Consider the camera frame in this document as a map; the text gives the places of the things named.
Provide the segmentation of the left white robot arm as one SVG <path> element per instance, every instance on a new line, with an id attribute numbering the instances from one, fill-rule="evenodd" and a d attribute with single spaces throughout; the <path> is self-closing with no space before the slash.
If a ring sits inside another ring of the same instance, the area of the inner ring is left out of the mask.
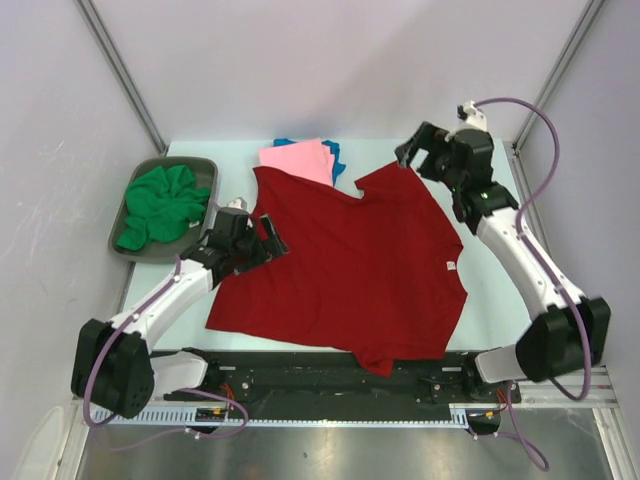
<path id="1" fill-rule="evenodd" d="M 154 348 L 168 329 L 194 303 L 223 280 L 286 255 L 271 217 L 223 207 L 212 228 L 177 256 L 170 273 L 131 308 L 107 321 L 91 319 L 78 336 L 71 391 L 83 401 L 87 423 L 92 406 L 131 419 L 150 400 L 177 391 L 197 398 L 214 397 L 221 376 L 193 349 L 156 357 Z"/>

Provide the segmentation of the grey plastic tray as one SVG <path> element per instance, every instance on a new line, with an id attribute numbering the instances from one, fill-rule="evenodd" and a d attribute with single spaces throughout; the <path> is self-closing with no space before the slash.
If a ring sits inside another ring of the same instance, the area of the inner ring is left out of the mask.
<path id="1" fill-rule="evenodd" d="M 196 177 L 196 185 L 198 187 L 211 188 L 211 195 L 207 204 L 204 219 L 199 224 L 192 224 L 188 232 L 181 239 L 175 242 L 168 244 L 154 242 L 139 251 L 126 250 L 116 245 L 117 238 L 125 228 L 124 219 L 127 215 L 127 209 L 125 206 L 124 195 L 109 238 L 109 246 L 111 250 L 122 258 L 131 262 L 158 264 L 172 263 L 177 255 L 181 254 L 190 245 L 196 243 L 206 230 L 209 221 L 215 216 L 215 210 L 217 209 L 215 202 L 217 167 L 213 161 L 206 158 L 175 156 L 146 160 L 136 167 L 127 188 L 136 178 L 150 172 L 155 167 L 171 167 L 174 165 L 188 166 Z"/>

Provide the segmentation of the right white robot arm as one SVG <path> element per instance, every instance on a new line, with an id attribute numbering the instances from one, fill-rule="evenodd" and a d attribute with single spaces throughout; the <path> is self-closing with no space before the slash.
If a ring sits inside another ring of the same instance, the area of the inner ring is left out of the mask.
<path id="1" fill-rule="evenodd" d="M 429 122 L 394 153 L 407 168 L 419 151 L 424 179 L 444 184 L 458 222 L 467 226 L 499 260 L 521 295 L 531 323 L 518 341 L 476 354 L 461 376 L 463 393 L 484 401 L 498 383 L 526 379 L 555 382 L 583 371 L 578 399 L 590 389 L 591 371 L 602 359 L 611 309 L 589 298 L 553 263 L 525 225 L 511 192 L 493 178 L 494 141 L 483 127 L 449 132 Z"/>

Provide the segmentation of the red t shirt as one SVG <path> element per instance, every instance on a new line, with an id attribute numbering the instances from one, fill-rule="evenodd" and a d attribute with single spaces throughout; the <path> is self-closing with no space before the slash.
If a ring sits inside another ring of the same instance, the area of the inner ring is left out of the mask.
<path id="1" fill-rule="evenodd" d="M 377 169 L 357 196 L 271 167 L 254 174 L 254 212 L 288 252 L 225 279 L 209 329 L 348 351 L 381 376 L 398 360 L 444 356 L 467 299 L 463 245 L 412 170 Z"/>

